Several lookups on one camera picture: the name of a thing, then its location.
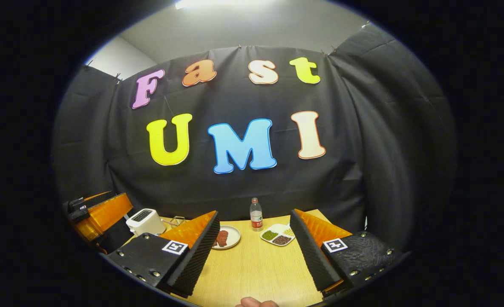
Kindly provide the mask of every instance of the pink letter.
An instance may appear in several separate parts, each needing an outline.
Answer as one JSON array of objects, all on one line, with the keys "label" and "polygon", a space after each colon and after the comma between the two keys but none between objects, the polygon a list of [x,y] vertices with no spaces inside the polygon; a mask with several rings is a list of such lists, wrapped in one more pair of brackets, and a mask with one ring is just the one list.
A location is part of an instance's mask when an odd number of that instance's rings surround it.
[{"label": "pink letter", "polygon": [[157,87],[157,79],[161,79],[164,76],[164,70],[158,70],[149,75],[145,75],[136,80],[138,83],[138,89],[136,90],[136,100],[132,104],[133,109],[138,109],[139,107],[144,107],[149,103],[148,93],[153,94],[155,92],[155,87]]}]

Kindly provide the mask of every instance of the white sectioned dish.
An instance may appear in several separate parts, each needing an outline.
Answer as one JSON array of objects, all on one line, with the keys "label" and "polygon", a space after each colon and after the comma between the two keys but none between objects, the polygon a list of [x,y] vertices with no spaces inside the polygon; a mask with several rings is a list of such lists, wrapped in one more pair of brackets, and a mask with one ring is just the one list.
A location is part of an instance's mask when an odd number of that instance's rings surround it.
[{"label": "white sectioned dish", "polygon": [[[288,230],[288,229],[291,229],[289,227],[289,224],[287,225],[283,225],[283,224],[275,224],[275,225],[272,225],[271,227],[269,227],[268,229],[266,229],[264,232],[261,233],[260,237],[263,241],[267,241],[273,245],[276,245],[276,246],[286,246],[288,245],[291,241],[293,241],[293,239],[295,239],[295,235],[285,235],[284,234],[284,231]],[[267,231],[271,231],[271,232],[274,232],[274,233],[277,233],[276,237],[274,237],[273,239],[270,239],[270,240],[267,240],[263,237],[263,234],[266,233]],[[273,241],[275,239],[277,239],[277,237],[288,237],[290,239],[290,241],[288,241],[287,243],[283,244],[283,245],[279,245],[277,243],[273,243]]]},{"label": "white sectioned dish", "polygon": [[227,245],[224,247],[221,247],[218,245],[218,243],[216,243],[216,245],[214,245],[212,247],[213,249],[228,249],[228,248],[235,246],[240,241],[240,231],[238,229],[236,229],[235,227],[225,226],[225,225],[219,226],[219,231],[222,231],[222,230],[227,231],[227,234],[228,234],[227,241],[226,241]]}]

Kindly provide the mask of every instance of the wall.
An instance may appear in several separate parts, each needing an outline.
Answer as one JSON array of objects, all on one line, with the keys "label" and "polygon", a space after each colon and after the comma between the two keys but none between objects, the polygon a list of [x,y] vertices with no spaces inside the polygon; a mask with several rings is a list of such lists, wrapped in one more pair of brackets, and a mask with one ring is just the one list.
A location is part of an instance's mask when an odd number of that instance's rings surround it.
[{"label": "wall", "polygon": [[91,60],[93,61],[89,66],[112,76],[121,73],[119,75],[121,80],[125,80],[137,72],[157,64],[144,52],[141,52],[119,36],[98,50],[85,64],[88,64]]}]

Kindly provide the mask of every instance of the human hand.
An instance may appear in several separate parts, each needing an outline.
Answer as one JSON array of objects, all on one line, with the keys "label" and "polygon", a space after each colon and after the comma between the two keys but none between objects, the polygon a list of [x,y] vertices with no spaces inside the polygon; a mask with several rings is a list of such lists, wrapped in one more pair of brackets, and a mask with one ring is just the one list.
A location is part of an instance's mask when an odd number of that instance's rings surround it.
[{"label": "human hand", "polygon": [[279,307],[274,301],[264,301],[263,303],[253,297],[244,297],[240,304],[235,307]]}]

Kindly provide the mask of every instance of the black fabric backdrop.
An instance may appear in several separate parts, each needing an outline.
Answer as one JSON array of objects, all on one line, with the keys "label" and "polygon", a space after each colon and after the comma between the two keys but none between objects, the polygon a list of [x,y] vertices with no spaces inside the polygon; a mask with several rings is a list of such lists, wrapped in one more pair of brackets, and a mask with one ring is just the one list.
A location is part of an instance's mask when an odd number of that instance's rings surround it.
[{"label": "black fabric backdrop", "polygon": [[[305,84],[289,61],[305,57],[320,83]],[[185,69],[214,62],[217,76],[184,87]],[[279,81],[256,85],[248,64],[269,60]],[[145,107],[133,110],[137,78],[164,69]],[[368,230],[407,250],[435,231],[456,167],[456,140],[448,102],[427,68],[401,43],[368,25],[335,52],[244,46],[207,51],[151,67],[117,81],[83,70],[63,99],[55,122],[54,163],[63,199],[110,188],[135,206],[160,215],[193,218],[218,210],[222,220],[248,218],[251,197],[264,217],[318,208],[334,224]],[[326,154],[302,160],[298,111],[316,111]],[[176,149],[172,117],[191,113],[189,155],[158,165],[150,155],[152,121],[164,119],[164,145]],[[240,138],[253,119],[273,121],[270,169],[216,174],[207,128],[227,123]]]}]

